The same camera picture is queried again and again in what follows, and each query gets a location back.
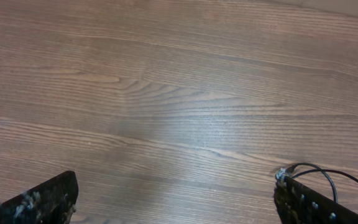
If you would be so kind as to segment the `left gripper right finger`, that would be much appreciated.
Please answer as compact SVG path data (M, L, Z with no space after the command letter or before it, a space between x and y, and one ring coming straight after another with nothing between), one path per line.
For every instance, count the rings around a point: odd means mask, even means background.
M358 224L358 214L295 180L282 168L275 174L274 202L283 224Z

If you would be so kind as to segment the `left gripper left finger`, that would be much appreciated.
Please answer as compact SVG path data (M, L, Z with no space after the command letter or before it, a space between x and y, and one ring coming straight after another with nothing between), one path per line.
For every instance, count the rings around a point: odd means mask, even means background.
M75 172L65 171L0 204L0 224L69 224L79 188Z

